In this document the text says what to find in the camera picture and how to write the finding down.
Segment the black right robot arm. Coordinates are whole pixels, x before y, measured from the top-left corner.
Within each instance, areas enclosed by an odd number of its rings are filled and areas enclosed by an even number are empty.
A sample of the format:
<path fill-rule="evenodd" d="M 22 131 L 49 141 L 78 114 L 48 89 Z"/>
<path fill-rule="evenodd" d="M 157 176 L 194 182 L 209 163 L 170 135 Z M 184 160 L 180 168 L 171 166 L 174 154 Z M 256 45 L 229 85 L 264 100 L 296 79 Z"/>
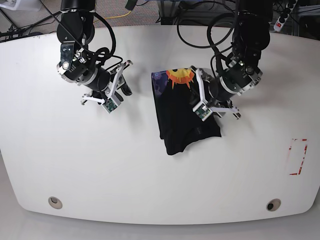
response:
<path fill-rule="evenodd" d="M 125 96 L 132 95 L 123 76 L 123 71 L 132 65 L 132 61 L 123 61 L 123 58 L 119 57 L 118 63 L 108 68 L 103 67 L 107 60 L 115 57 L 116 38 L 111 26 L 96 13 L 94 0 L 63 0 L 60 11 L 62 15 L 56 31 L 61 43 L 58 74 L 69 83 L 90 89 L 89 93 L 82 96 L 82 105 L 93 101 L 111 113 L 124 100 L 118 90 Z M 107 27 L 111 48 L 89 50 L 89 43 L 95 35 L 95 18 Z"/>

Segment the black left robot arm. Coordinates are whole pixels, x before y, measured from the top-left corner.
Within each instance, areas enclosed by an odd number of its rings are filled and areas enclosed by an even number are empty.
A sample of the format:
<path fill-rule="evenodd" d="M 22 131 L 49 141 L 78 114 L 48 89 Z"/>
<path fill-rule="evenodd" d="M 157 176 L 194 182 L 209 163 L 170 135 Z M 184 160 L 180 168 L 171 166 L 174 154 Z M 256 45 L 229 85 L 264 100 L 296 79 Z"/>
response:
<path fill-rule="evenodd" d="M 228 56 L 218 49 L 225 41 L 222 38 L 213 42 L 212 28 L 220 20 L 233 18 L 227 32 L 232 36 Z M 237 0 L 235 10 L 214 17 L 207 26 L 208 47 L 214 52 L 211 62 L 216 63 L 212 74 L 202 68 L 192 67 L 199 88 L 199 102 L 193 112 L 202 120 L 216 114 L 222 117 L 232 113 L 237 119 L 241 114 L 231 101 L 235 95 L 242 95 L 253 89 L 262 78 L 258 64 L 261 54 L 270 43 L 270 23 L 273 19 L 273 2 L 271 0 Z"/>

